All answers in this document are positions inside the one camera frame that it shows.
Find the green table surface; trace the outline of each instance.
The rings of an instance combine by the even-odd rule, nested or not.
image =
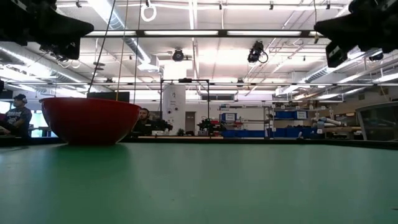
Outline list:
[[[0,223],[398,223],[398,151],[118,144],[0,149]]]

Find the ceiling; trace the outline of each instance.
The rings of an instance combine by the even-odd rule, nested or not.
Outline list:
[[[80,1],[78,8],[75,0],[58,0],[58,12],[66,16],[90,22],[95,30],[105,30],[107,22],[100,13],[91,7],[90,1]],[[152,21],[146,22],[140,16],[140,4],[145,1],[117,0],[116,11],[124,21],[127,29],[132,30],[189,30],[189,29],[295,29],[313,30],[316,21],[331,19],[347,14],[347,0],[331,0],[331,9],[325,9],[329,1],[316,1],[317,10],[314,10],[309,0],[275,0],[274,9],[269,10],[270,2],[262,0],[222,0],[222,10],[218,0],[172,0],[150,1],[156,7],[157,14]],[[145,10],[145,15],[152,15],[151,9]],[[267,63],[252,67],[248,64],[249,49],[255,41],[264,43],[269,55]],[[91,80],[104,39],[83,38],[81,40],[79,61],[61,63],[68,70]],[[175,49],[182,49],[185,55],[193,55],[192,38],[140,38],[138,45],[147,55],[160,59],[160,64],[171,63],[171,55]],[[197,44],[196,61],[198,78],[210,79],[214,82],[236,82],[243,78],[245,82],[296,82],[296,73],[308,73],[315,68],[326,66],[325,47],[327,39],[320,39],[314,44],[314,39],[286,39],[286,38],[195,38]],[[43,56],[55,63],[54,58],[43,55],[39,45],[30,43],[27,47],[31,52]],[[395,59],[394,54],[385,56],[386,61]],[[105,63],[103,71],[98,71],[95,82],[104,82],[107,78],[121,82],[158,82],[160,72],[148,72],[137,69],[140,64],[134,52],[122,39],[108,37],[105,40],[100,62]],[[369,62],[367,66],[376,66],[380,62]],[[351,65],[338,70],[346,76],[354,75],[365,69],[364,60],[358,60]],[[187,71],[188,78],[194,78],[194,69]],[[133,86],[121,86],[120,89],[132,90]],[[155,90],[159,86],[136,86],[142,90]],[[227,86],[218,88],[237,88]],[[276,86],[260,86],[257,90],[275,90]]]

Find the hanging wire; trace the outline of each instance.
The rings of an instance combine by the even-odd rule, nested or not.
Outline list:
[[[126,27],[127,27],[127,15],[129,13],[129,8],[126,7],[126,16],[124,18],[124,30],[123,30],[123,40],[126,37]],[[124,55],[124,41],[122,41],[122,56],[120,58],[120,66],[119,66],[119,78],[118,78],[118,87],[116,89],[116,101],[119,100],[119,87],[120,87],[120,78],[122,74],[122,65],[123,65],[123,55]]]
[[[100,64],[100,59],[101,59],[102,51],[104,50],[105,40],[106,40],[106,37],[108,36],[109,26],[110,26],[110,24],[111,24],[112,15],[113,15],[113,11],[114,11],[114,6],[115,6],[115,5],[116,5],[116,0],[113,0],[112,9],[111,9],[111,14],[109,15],[108,25],[106,26],[104,41],[102,41],[101,50],[99,51],[98,60],[97,60],[97,63],[96,63],[96,65],[95,65],[95,68],[94,68],[93,77],[91,78],[91,82],[90,82],[90,85],[89,85],[89,87],[88,87],[87,94],[90,93],[91,87],[93,86],[94,77],[95,77],[96,72],[97,72],[97,69],[98,69],[98,65]]]
[[[142,7],[142,0],[139,1],[139,5]],[[137,28],[138,30],[139,30],[140,24],[141,24],[141,13],[142,13],[142,10],[139,11],[139,15],[138,15],[138,28]],[[136,67],[134,69],[134,98],[133,98],[133,101],[132,101],[133,104],[136,104],[138,46],[139,46],[139,37],[137,37],[137,48],[136,48],[136,52],[135,52],[135,54],[136,54]]]

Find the seated man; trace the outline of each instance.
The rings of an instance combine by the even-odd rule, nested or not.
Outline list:
[[[139,120],[132,130],[133,135],[150,136],[155,129],[155,122],[149,119],[149,110],[141,108],[139,111]]]
[[[19,94],[14,97],[14,109],[6,113],[6,117],[0,120],[0,126],[5,130],[5,134],[11,134],[17,137],[29,137],[29,123],[32,119],[30,109],[26,108],[26,96]]]

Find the red bowl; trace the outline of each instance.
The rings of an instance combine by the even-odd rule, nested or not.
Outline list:
[[[51,130],[69,144],[115,144],[131,132],[140,107],[91,98],[46,98],[43,116]]]

